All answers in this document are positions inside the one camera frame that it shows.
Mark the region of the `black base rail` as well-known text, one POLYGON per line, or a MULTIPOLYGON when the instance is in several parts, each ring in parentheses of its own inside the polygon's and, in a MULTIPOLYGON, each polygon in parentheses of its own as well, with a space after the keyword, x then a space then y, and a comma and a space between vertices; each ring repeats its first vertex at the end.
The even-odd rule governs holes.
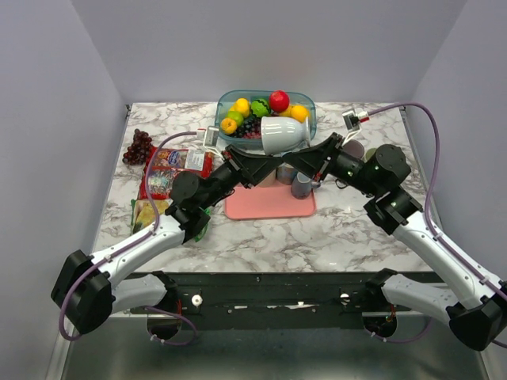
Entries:
POLYGON ((380 272, 301 272, 301 273, 184 273, 165 272, 170 295, 158 308, 170 312, 178 306, 285 306, 299 302, 322 305, 317 313, 306 310, 224 311, 204 315, 184 315, 200 331, 263 329, 369 329, 392 336, 401 316, 366 313, 338 313, 338 307, 361 311, 387 310, 380 294, 380 272))

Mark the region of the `small orange toy fruit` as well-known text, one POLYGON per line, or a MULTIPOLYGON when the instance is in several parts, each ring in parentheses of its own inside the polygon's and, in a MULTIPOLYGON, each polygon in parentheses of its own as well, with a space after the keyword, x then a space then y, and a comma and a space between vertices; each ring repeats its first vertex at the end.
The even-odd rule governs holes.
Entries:
POLYGON ((236 132, 238 124, 234 119, 226 117, 222 120, 220 127, 225 135, 231 135, 236 132))

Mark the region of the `red grape bunch on table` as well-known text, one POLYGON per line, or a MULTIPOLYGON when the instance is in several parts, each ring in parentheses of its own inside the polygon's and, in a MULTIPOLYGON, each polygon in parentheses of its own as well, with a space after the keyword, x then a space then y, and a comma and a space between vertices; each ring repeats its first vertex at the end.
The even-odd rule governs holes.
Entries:
POLYGON ((123 153, 122 162, 125 165, 144 165, 152 147, 151 136, 146 131, 136 128, 131 145, 123 153))

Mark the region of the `cream ceramic mug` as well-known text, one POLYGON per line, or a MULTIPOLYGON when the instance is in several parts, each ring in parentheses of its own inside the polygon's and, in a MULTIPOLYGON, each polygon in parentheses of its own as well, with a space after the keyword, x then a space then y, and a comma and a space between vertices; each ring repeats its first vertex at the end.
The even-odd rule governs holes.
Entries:
POLYGON ((274 169, 266 178, 264 178, 259 184, 260 188, 267 188, 274 185, 276 182, 276 170, 274 169))

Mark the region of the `teal plastic fruit container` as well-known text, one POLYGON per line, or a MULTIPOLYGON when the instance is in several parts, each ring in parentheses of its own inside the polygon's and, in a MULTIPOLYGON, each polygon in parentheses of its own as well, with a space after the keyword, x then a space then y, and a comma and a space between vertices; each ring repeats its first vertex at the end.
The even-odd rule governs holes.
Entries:
POLYGON ((221 96, 215 126, 227 144, 260 150, 261 121, 267 117, 289 117, 309 123, 310 137, 317 131, 314 102, 306 95, 284 90, 236 89, 221 96))

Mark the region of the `purple ceramic mug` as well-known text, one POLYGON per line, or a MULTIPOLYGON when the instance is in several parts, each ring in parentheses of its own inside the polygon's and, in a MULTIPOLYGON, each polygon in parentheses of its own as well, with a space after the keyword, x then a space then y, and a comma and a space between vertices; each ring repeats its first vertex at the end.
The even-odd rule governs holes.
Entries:
POLYGON ((365 153, 364 146, 355 139, 349 140, 346 144, 342 146, 342 149, 347 154, 360 160, 362 160, 364 157, 365 153))

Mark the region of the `red toy apple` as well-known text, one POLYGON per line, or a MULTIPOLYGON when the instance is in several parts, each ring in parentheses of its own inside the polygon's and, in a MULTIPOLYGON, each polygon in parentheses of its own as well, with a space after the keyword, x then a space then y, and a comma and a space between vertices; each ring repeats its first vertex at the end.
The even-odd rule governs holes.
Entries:
POLYGON ((284 112, 290 105, 290 97, 283 90, 276 90, 269 95, 269 107, 275 113, 284 112))

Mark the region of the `yellow toy lemon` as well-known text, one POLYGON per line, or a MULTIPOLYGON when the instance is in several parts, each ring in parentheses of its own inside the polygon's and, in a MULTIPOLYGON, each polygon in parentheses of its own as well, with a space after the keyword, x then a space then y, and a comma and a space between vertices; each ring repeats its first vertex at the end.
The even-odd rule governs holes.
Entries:
POLYGON ((230 110, 239 112, 243 118, 247 118, 250 115, 250 103, 246 98, 241 97, 237 99, 235 103, 233 103, 230 110))

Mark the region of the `grey ceramic mug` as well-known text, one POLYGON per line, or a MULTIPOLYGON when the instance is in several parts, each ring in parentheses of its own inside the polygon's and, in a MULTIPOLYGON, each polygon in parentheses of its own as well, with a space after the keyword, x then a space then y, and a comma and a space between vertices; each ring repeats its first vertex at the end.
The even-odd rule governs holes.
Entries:
POLYGON ((261 143, 267 155, 287 153, 301 146, 309 146, 310 142, 308 118, 303 122, 285 116, 261 118, 261 143))

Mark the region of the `Chuba cassava chips bag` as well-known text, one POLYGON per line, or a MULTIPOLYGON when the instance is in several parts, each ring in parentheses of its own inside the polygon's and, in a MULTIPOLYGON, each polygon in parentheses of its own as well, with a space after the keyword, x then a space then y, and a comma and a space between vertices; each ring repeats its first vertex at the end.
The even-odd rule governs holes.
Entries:
MULTIPOLYGON (((166 208, 171 204, 170 199, 161 199, 154 201, 159 214, 163 214, 166 208)), ((132 228, 131 235, 146 228, 154 222, 155 214, 153 207, 148 199, 132 200, 132 228)))

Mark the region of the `green toy watermelon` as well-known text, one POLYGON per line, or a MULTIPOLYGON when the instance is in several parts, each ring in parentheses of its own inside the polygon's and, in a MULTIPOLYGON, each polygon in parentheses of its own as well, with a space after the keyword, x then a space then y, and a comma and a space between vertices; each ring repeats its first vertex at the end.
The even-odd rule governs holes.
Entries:
POLYGON ((264 98, 258 98, 250 103, 250 112, 255 118, 262 118, 271 115, 269 102, 264 98))

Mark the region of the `pink plastic tray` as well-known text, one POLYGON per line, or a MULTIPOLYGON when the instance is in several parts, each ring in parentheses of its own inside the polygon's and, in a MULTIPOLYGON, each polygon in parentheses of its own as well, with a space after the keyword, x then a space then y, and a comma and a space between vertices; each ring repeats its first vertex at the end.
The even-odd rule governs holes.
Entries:
POLYGON ((267 188, 236 187, 223 209, 232 220, 289 219, 312 216, 316 203, 313 192, 306 199, 296 199, 289 185, 276 182, 267 188))

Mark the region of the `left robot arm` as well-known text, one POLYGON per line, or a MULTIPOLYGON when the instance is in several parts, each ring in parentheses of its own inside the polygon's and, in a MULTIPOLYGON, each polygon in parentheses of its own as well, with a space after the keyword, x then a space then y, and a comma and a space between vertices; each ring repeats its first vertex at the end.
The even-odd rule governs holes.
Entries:
POLYGON ((59 306, 59 330, 70 321, 81 334, 94 331, 112 313, 113 290, 136 269, 166 250, 192 240, 208 224, 206 209, 234 192, 238 184, 252 188, 282 162, 279 154, 251 154, 228 146, 224 162, 203 178, 179 173, 170 191, 170 206, 155 221, 126 240, 91 255, 70 254, 59 273, 51 299, 59 306))

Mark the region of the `dark grapes in container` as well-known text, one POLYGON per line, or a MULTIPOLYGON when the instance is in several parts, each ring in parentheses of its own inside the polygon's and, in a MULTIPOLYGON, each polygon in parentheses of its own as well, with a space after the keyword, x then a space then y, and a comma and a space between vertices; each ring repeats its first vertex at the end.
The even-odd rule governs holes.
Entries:
POLYGON ((237 139, 260 139, 261 138, 261 118, 250 116, 244 119, 233 136, 237 139))

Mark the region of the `green toy lime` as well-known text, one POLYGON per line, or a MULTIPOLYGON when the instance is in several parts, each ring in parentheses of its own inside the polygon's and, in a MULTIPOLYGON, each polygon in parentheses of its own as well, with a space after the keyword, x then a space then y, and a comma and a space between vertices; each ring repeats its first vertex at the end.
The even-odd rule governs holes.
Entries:
POLYGON ((235 110, 230 110, 227 113, 227 118, 232 119, 238 126, 242 125, 244 122, 244 116, 235 110))

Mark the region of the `blue-bottom beige mug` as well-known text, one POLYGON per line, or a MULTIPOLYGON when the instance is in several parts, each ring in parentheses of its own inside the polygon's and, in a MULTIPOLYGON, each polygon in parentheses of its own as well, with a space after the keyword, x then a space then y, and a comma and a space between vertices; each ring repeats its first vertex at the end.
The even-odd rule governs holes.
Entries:
POLYGON ((276 169, 276 179, 285 185, 291 185, 297 175, 297 170, 289 164, 282 164, 276 169))

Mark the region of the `colourful candy bag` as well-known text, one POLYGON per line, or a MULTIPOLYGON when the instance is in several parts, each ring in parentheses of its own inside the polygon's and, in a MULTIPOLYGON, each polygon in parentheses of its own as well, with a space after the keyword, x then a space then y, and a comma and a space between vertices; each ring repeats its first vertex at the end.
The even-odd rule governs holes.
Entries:
POLYGON ((143 169, 138 200, 146 200, 150 193, 153 200, 167 200, 178 174, 189 171, 207 178, 213 170, 214 154, 198 149, 162 148, 154 155, 153 146, 143 169))

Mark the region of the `green ceramic mug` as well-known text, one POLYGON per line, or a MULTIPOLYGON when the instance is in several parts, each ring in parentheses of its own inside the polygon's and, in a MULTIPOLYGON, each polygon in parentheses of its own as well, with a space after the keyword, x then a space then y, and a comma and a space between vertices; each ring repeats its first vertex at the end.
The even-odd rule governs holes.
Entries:
POLYGON ((365 152, 364 160, 367 162, 377 151, 376 148, 370 148, 365 152))

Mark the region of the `small grey-purple mug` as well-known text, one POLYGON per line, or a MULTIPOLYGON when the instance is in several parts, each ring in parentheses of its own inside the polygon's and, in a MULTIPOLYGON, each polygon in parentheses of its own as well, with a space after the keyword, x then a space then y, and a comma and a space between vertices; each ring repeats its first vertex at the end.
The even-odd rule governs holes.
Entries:
POLYGON ((314 181, 305 174, 298 172, 291 185, 291 194, 298 200, 304 200, 320 187, 320 182, 314 181))

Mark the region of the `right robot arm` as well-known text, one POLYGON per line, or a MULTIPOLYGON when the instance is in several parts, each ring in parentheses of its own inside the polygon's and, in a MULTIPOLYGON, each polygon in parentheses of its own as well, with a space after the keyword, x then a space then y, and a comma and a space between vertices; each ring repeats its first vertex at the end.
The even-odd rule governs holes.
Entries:
POLYGON ((369 196, 364 205, 369 219, 413 250, 448 286, 442 291, 387 271, 381 283, 364 291, 370 308, 408 307, 446 324, 461 343, 478 352, 505 329, 505 281, 448 240, 402 188, 411 169, 399 147, 384 144, 361 161, 345 152, 340 135, 332 134, 317 146, 284 154, 282 159, 313 180, 331 175, 369 196))

